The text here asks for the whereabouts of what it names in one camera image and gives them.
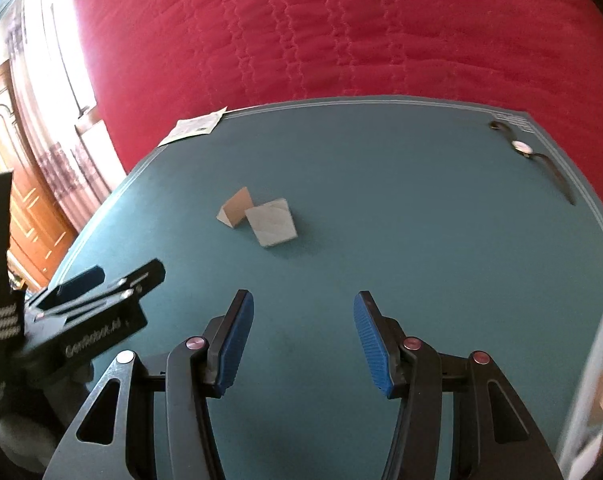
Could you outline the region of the gloved left hand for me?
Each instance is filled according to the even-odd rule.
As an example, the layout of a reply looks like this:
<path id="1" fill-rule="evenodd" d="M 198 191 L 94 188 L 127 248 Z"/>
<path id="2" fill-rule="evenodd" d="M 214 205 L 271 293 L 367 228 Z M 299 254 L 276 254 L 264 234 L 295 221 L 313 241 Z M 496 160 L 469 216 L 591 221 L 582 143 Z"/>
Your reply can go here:
<path id="1" fill-rule="evenodd" d="M 32 474 L 43 474 L 93 378 L 94 366 L 88 362 L 53 385 L 27 389 L 16 410 L 0 419 L 0 448 L 7 458 Z"/>

